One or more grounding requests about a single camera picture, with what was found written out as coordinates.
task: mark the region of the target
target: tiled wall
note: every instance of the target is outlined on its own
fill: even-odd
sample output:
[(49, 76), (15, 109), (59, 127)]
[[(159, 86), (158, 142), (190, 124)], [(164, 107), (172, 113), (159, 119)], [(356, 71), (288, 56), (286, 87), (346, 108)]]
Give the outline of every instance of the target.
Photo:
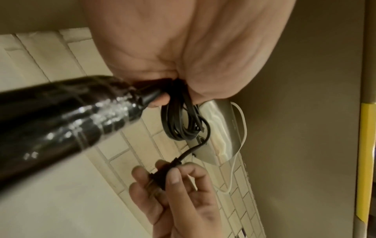
[[(2, 77), (2, 91), (85, 75), (111, 74), (95, 48), (90, 31), (83, 28), (1, 35), (2, 75), (6, 75), (10, 68), (16, 69), (19, 75)], [(128, 187), (134, 182), (131, 170), (142, 165), (148, 171), (155, 171), (154, 163), (157, 160), (171, 161), (188, 149), (185, 142), (175, 142), (166, 136), (159, 113), (159, 108), (146, 109), (142, 120), (86, 152), (103, 178), (150, 234), (152, 226), (129, 197)], [(217, 167), (193, 156), (187, 157), (185, 161), (205, 167), (213, 184), (222, 190), (227, 189), (230, 179), (229, 162)], [(248, 237), (265, 237), (245, 174), (244, 164), (239, 156), (232, 175), (230, 195), (218, 193), (217, 196), (225, 238), (235, 237), (242, 227)]]

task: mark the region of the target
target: white cord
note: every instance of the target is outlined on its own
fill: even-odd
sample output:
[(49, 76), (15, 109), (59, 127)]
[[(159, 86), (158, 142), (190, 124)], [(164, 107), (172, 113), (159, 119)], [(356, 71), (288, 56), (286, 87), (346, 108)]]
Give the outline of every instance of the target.
[(229, 184), (227, 190), (226, 190), (226, 191), (223, 191), (223, 190), (221, 190), (220, 188), (214, 186), (214, 188), (215, 188), (218, 192), (223, 193), (223, 194), (230, 194), (231, 187), (232, 187), (232, 177), (233, 177), (232, 174), (234, 173), (234, 168), (235, 168), (236, 159), (238, 158), (238, 153), (239, 153), (240, 149), (243, 147), (244, 142), (246, 141), (246, 138), (247, 138), (247, 125), (246, 125), (246, 119), (245, 119), (245, 117), (244, 117), (244, 113), (243, 113), (242, 109), (239, 107), (238, 104), (236, 104), (235, 102), (231, 102), (231, 104), (232, 104), (233, 106), (235, 106), (235, 107), (239, 110), (240, 115), (242, 116), (243, 127), (244, 127), (244, 137), (243, 137), (243, 140), (242, 140), (242, 144), (240, 145), (240, 148), (239, 148), (238, 152), (236, 152), (236, 154), (235, 154), (235, 156), (234, 156), (234, 157), (235, 157), (235, 158), (234, 158), (234, 161), (232, 162), (232, 165), (231, 165), (230, 184)]

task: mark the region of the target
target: yellow strip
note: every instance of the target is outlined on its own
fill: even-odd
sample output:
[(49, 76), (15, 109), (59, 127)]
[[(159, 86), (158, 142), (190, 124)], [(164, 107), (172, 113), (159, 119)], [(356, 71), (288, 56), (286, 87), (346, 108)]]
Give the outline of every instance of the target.
[(368, 224), (371, 204), (374, 146), (376, 141), (376, 104), (361, 104), (358, 155), (356, 215)]

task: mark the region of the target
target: black hair dryer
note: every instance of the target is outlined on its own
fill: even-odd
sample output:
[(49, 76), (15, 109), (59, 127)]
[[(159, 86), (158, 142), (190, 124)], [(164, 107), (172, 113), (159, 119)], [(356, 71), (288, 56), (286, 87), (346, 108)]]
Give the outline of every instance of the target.
[(171, 82), (136, 88), (112, 76), (88, 76), (0, 93), (0, 187), (136, 122)]

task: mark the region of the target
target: black cord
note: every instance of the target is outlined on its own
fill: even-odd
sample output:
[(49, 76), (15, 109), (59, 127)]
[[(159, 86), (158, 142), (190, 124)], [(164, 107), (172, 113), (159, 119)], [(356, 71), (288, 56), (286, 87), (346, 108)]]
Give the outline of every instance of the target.
[[(201, 143), (188, 149), (156, 173), (149, 175), (152, 179), (150, 184), (156, 183), (163, 190), (165, 190), (167, 172), (171, 168), (181, 165), (181, 161), (185, 157), (206, 144), (210, 138), (210, 125), (200, 115), (198, 106), (192, 104), (185, 82), (180, 79), (174, 80), (171, 88), (168, 89), (168, 94), (170, 95), (170, 102), (162, 106), (161, 109), (162, 125), (167, 136), (173, 140), (194, 140), (200, 131), (204, 132), (202, 123), (206, 125), (207, 135)], [(183, 124), (183, 110), (188, 114), (187, 128)]]

